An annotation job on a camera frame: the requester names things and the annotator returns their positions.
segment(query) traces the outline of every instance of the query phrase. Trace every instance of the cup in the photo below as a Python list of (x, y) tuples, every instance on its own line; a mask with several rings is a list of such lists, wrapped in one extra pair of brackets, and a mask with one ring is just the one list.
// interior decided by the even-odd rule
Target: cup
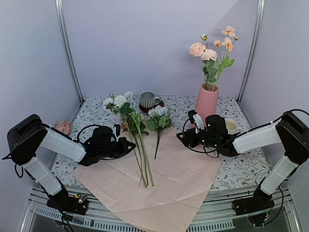
[(227, 128), (228, 134), (236, 134), (242, 131), (241, 127), (238, 127), (237, 123), (229, 118), (225, 119), (225, 126)]
[(151, 92), (142, 93), (140, 96), (140, 105), (145, 109), (151, 109), (157, 105), (157, 99)]

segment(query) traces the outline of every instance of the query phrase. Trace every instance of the white wall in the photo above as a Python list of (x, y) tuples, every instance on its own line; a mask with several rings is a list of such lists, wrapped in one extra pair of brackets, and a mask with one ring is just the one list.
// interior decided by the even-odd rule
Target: white wall
[(219, 84), (237, 97), (252, 41), (257, 0), (65, 0), (77, 74), (86, 97), (132, 90), (197, 95), (202, 62), (189, 54), (203, 33), (213, 41), (234, 26), (240, 40)]
[[(47, 124), (71, 120), (78, 108), (56, 17), (55, 2), (3, 0), (0, 7), (0, 158), (7, 131), (36, 113)], [(38, 153), (46, 164), (52, 153)], [(32, 182), (0, 160), (0, 231), (17, 232)]]
[[(309, 1), (268, 0), (261, 37), (242, 108), (253, 126), (284, 111), (309, 111)], [(307, 125), (309, 118), (298, 115)], [(284, 153), (281, 145), (266, 148), (272, 164)], [(303, 231), (309, 231), (309, 161), (288, 181)]]

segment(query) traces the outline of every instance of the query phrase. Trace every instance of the white cup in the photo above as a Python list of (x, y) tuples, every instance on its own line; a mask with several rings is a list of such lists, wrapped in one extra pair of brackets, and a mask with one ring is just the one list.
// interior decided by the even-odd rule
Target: white cup
[(241, 127), (237, 126), (237, 123), (229, 118), (225, 119), (225, 125), (228, 131), (228, 134), (236, 134), (242, 131)]

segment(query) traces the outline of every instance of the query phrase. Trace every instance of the bouquet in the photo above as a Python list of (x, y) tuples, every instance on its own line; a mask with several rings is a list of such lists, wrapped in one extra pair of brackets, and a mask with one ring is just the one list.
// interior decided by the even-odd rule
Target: bouquet
[[(191, 45), (189, 52), (191, 55), (195, 57), (201, 57), (204, 67), (202, 68), (204, 72), (204, 81), (206, 90), (215, 91), (215, 88), (219, 82), (221, 77), (221, 73), (223, 69), (231, 67), (234, 63), (234, 59), (230, 59), (229, 54), (233, 50), (235, 41), (238, 40), (238, 37), (235, 33), (235, 28), (231, 26), (227, 26), (226, 30), (222, 30), (221, 33), (226, 35), (225, 40), (221, 42), (220, 40), (215, 40), (213, 44), (217, 47), (219, 52), (219, 58), (216, 51), (212, 49), (208, 49), (208, 43), (206, 42), (208, 37), (203, 34), (201, 36), (202, 41), (205, 43), (197, 42)], [(219, 47), (224, 47), (223, 56), (221, 56)]]
[(140, 170), (140, 181), (144, 187), (150, 184), (154, 186), (154, 180), (151, 172), (150, 163), (148, 160), (147, 152), (143, 136), (148, 134), (145, 130), (146, 126), (141, 121), (141, 113), (137, 113), (132, 107), (131, 97), (132, 92), (126, 92), (124, 95), (110, 94), (110, 97), (104, 101), (106, 109), (111, 110), (113, 113), (119, 115), (126, 125), (131, 142), (136, 144), (139, 155), (134, 149), (134, 155)]
[(158, 152), (159, 142), (164, 129), (172, 127), (171, 121), (171, 112), (167, 107), (161, 107), (160, 105), (154, 109), (148, 111), (149, 118), (146, 122), (147, 127), (157, 132), (157, 141), (154, 159), (156, 158), (156, 154)]

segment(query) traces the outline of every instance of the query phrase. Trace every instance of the striped mug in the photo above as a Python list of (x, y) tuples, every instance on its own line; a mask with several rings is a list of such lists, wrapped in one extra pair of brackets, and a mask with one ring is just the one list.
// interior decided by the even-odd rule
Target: striped mug
[(156, 101), (155, 95), (151, 92), (142, 93), (140, 96), (140, 105), (146, 109), (155, 107)]

